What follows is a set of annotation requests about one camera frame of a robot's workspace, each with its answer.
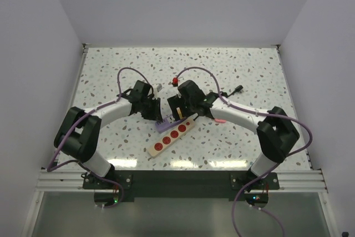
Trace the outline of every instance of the small black connector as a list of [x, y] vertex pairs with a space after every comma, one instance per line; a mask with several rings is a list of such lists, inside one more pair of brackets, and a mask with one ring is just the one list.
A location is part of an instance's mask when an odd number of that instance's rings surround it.
[[230, 97], [231, 95], [234, 95], [235, 93], [241, 93], [243, 90], [243, 86], [242, 85], [238, 85], [234, 91], [232, 93], [230, 93], [227, 97]]

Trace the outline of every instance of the glass panel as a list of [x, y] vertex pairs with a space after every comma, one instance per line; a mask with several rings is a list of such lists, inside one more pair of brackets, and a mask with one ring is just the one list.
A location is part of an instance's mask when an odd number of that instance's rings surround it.
[[[137, 198], [101, 210], [92, 193], [46, 193], [33, 236], [236, 236], [231, 206], [226, 199]], [[270, 194], [266, 209], [288, 237], [330, 236], [316, 193]], [[281, 236], [272, 218], [246, 202], [237, 203], [236, 221], [244, 237]]]

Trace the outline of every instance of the black mounting plate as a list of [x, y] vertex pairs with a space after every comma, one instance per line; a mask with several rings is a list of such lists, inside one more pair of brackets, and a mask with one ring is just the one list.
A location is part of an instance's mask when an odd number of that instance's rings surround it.
[[[242, 184], [246, 170], [116, 170], [117, 182], [124, 188], [123, 201], [146, 198], [228, 198], [232, 201]], [[112, 184], [103, 183], [92, 176], [83, 176], [83, 189], [113, 189]], [[277, 174], [270, 173], [252, 190], [280, 188]], [[244, 194], [239, 200], [245, 200]]]

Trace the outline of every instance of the metal frame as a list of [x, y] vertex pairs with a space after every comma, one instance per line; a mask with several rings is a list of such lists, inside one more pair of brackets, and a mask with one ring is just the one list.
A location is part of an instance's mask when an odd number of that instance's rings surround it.
[[[60, 191], [60, 192], [111, 192], [112, 190], [84, 190], [83, 178], [80, 177], [83, 170], [68, 170], [55, 173], [47, 173], [42, 170], [36, 191]], [[273, 193], [326, 193], [326, 184], [320, 170], [286, 171], [278, 172], [280, 190]]]
[[[77, 90], [80, 74], [82, 72], [85, 63], [88, 48], [90, 47], [96, 47], [96, 46], [91, 44], [84, 45], [83, 55], [82, 55], [80, 67], [77, 74], [77, 81], [73, 88], [71, 98], [68, 103], [68, 108], [72, 106], [75, 97], [75, 92]], [[111, 192], [111, 190], [84, 190], [82, 188], [83, 179], [80, 177], [80, 175], [84, 172], [85, 171], [83, 170], [73, 170], [73, 171], [64, 170], [61, 172], [47, 173], [45, 170], [41, 170], [21, 237], [32, 236], [45, 192], [50, 192], [50, 191], [78, 192], [78, 193], [93, 193], [94, 191]], [[330, 236], [331, 237], [341, 236], [341, 232], [338, 230], [336, 224], [334, 213], [329, 205], [327, 187], [326, 187], [326, 183], [324, 182], [324, 177], [321, 170], [284, 171], [284, 172], [277, 172], [277, 175], [279, 179], [280, 190], [272, 191], [272, 193], [318, 193], [319, 199], [321, 201], [324, 217], [326, 219], [326, 223], [330, 232]], [[251, 191], [251, 193], [260, 193], [260, 192], [261, 191], [258, 190]]]
[[[279, 44], [259, 44], [259, 45], [254, 45], [254, 46], [251, 46], [250, 44], [243, 44], [243, 43], [235, 43], [234, 45], [228, 45], [228, 46], [198, 46], [198, 47], [205, 47], [205, 48], [208, 48], [208, 47], [223, 47], [223, 48], [228, 48], [228, 47], [233, 47], [233, 48], [278, 48], [280, 45]], [[129, 47], [127, 46], [127, 44], [122, 44], [122, 43], [112, 43], [112, 44], [105, 44], [105, 43], [95, 43], [95, 44], [85, 44], [85, 47], [87, 48], [120, 48], [120, 47]], [[165, 45], [165, 46], [161, 46], [161, 45], [152, 45], [150, 47], [159, 47], [159, 48], [164, 48], [164, 47], [174, 47], [174, 46], [171, 46], [171, 45]], [[178, 48], [179, 47], [196, 47], [196, 46], [189, 46], [188, 44], [182, 44], [180, 46], [177, 46]]]

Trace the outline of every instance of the cable clip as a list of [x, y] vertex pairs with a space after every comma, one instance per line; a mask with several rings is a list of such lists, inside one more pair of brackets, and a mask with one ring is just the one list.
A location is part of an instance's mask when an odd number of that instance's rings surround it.
[[223, 99], [226, 100], [226, 102], [227, 102], [226, 105], [230, 108], [231, 107], [231, 102], [228, 100], [228, 98], [224, 98], [223, 97]]

